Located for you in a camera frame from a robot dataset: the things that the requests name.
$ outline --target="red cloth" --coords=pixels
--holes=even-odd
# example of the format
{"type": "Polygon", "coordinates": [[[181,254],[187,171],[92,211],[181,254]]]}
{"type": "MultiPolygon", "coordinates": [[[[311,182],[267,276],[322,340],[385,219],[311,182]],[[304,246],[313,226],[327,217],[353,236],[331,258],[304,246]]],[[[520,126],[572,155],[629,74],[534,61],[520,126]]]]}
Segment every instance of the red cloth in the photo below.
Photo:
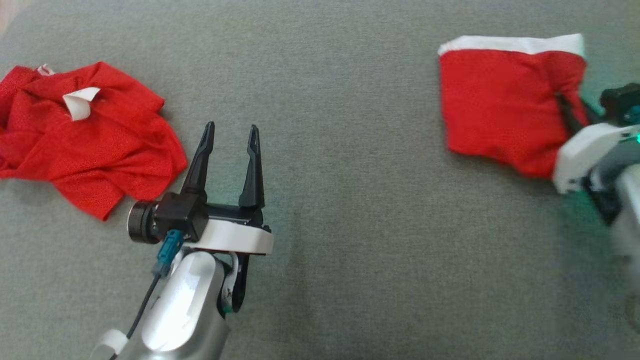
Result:
{"type": "Polygon", "coordinates": [[[15,67],[0,83],[0,178],[51,182],[101,220],[125,194],[155,199],[187,166],[163,104],[107,63],[51,76],[15,67]],[[62,95],[89,86],[101,89],[91,115],[71,121],[62,95]]]}
{"type": "Polygon", "coordinates": [[[551,178],[568,139],[554,94],[562,93],[588,124],[578,93],[586,68],[577,50],[582,37],[495,39],[462,37],[440,49],[449,149],[551,178]]]}

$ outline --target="white fabric trim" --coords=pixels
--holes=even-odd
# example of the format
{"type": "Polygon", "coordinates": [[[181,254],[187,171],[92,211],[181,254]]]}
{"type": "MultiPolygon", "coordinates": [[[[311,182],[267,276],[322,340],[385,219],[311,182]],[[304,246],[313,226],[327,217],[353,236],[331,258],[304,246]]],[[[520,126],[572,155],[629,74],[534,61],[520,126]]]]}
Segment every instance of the white fabric trim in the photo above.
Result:
{"type": "Polygon", "coordinates": [[[508,38],[464,36],[444,43],[438,50],[442,56],[455,50],[503,50],[525,54],[539,54],[545,51],[564,51],[584,57],[582,34],[564,35],[555,38],[508,38]]]}
{"type": "Polygon", "coordinates": [[[100,88],[88,87],[62,95],[62,99],[71,114],[72,121],[84,120],[89,117],[91,114],[89,102],[93,100],[98,91],[100,91],[100,88]]]}
{"type": "Polygon", "coordinates": [[[40,73],[40,75],[43,76],[51,76],[54,75],[56,72],[51,70],[51,68],[47,65],[47,64],[43,64],[41,66],[39,66],[36,71],[38,71],[40,73]]]}

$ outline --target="black cable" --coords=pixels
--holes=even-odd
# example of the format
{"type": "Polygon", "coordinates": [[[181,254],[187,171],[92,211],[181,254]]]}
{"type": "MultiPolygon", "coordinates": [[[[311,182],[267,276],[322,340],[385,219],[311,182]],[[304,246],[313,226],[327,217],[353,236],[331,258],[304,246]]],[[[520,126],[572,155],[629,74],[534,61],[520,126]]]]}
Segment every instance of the black cable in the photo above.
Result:
{"type": "MultiPolygon", "coordinates": [[[[158,281],[160,281],[160,274],[157,274],[154,276],[154,280],[151,282],[151,285],[149,286],[149,290],[147,290],[147,294],[145,295],[145,298],[142,300],[142,304],[140,305],[140,309],[138,310],[136,319],[133,320],[133,324],[131,324],[131,328],[127,333],[127,339],[131,339],[131,336],[133,336],[133,333],[136,331],[136,328],[140,323],[140,319],[142,319],[142,314],[145,312],[145,309],[147,308],[149,299],[151,299],[151,294],[153,294],[154,289],[156,288],[156,285],[158,285],[158,281]]],[[[117,357],[118,355],[113,354],[111,358],[109,358],[109,360],[115,360],[117,357]]]]}

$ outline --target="crumpled red cloth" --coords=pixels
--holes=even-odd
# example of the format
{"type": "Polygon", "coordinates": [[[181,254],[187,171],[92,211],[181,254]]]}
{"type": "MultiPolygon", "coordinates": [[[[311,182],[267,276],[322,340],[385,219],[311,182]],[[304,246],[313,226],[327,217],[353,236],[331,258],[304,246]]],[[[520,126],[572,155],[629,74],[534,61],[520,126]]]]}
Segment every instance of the crumpled red cloth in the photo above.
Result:
{"type": "Polygon", "coordinates": [[[0,178],[48,181],[105,220],[126,194],[160,196],[187,166],[164,100],[104,62],[45,76],[15,67],[0,82],[0,178]],[[72,121],[62,95],[94,86],[87,119],[72,121]]]}
{"type": "Polygon", "coordinates": [[[556,94],[588,125],[579,89],[580,34],[550,39],[459,37],[440,48],[442,115],[454,152],[550,179],[569,139],[556,94]]]}

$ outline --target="gray couch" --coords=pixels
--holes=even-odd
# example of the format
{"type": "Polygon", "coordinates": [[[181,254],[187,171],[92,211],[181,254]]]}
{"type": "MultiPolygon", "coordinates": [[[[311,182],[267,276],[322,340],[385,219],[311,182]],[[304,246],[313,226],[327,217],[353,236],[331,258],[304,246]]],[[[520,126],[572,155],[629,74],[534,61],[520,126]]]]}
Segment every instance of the gray couch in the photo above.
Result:
{"type": "MultiPolygon", "coordinates": [[[[436,51],[581,32],[594,101],[640,78],[638,13],[637,0],[41,0],[0,40],[0,72],[106,61],[166,99],[189,157],[214,120],[216,202],[237,200],[260,127],[276,245],[252,261],[224,359],[620,359],[638,341],[607,229],[584,196],[447,152],[436,51]]],[[[86,359],[102,331],[128,329],[156,253],[128,240],[131,204],[102,223],[49,184],[0,181],[0,359],[86,359]]]]}

